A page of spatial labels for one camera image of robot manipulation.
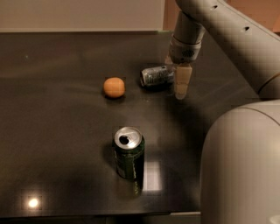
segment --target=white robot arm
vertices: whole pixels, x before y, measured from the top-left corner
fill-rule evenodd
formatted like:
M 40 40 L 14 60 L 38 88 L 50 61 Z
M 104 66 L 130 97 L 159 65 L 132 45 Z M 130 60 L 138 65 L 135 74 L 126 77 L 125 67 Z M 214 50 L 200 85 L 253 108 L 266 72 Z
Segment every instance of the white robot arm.
M 206 28 L 262 98 L 280 98 L 280 38 L 275 33 L 222 0 L 176 2 L 182 11 L 171 40 L 174 63 L 195 60 Z
M 220 117 L 201 159 L 202 224 L 280 223 L 280 38 L 222 0 L 177 0 L 174 63 L 192 62 L 204 28 L 263 99 Z

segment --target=can lying on side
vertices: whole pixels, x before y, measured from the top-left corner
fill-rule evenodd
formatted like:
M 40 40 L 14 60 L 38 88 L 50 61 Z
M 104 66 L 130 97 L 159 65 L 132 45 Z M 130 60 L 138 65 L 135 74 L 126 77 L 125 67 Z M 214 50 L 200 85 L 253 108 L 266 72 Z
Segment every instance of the can lying on side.
M 144 174 L 144 137 L 134 127 L 115 133 L 115 163 L 118 174 L 125 179 L 141 178 Z
M 174 82 L 174 72 L 170 72 L 167 66 L 145 68 L 140 73 L 140 81 L 144 88 L 172 84 Z

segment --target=black tabletop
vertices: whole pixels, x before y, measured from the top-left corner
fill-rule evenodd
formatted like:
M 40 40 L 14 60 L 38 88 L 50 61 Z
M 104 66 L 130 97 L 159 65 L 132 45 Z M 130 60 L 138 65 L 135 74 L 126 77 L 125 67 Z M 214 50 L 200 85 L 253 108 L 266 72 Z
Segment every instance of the black tabletop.
M 214 121 L 258 98 L 206 34 L 188 94 L 140 85 L 170 32 L 0 35 L 0 218 L 200 210 L 200 157 Z M 104 97 L 109 77 L 125 96 Z M 112 138 L 145 138 L 143 183 L 116 173 Z M 38 205 L 29 207 L 31 199 Z

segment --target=white wall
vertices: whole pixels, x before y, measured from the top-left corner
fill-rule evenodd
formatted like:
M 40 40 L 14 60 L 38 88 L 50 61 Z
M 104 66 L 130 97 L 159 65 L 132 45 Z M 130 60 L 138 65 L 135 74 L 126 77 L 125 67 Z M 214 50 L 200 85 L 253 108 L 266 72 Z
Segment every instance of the white wall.
M 158 31 L 165 0 L 0 0 L 0 32 Z

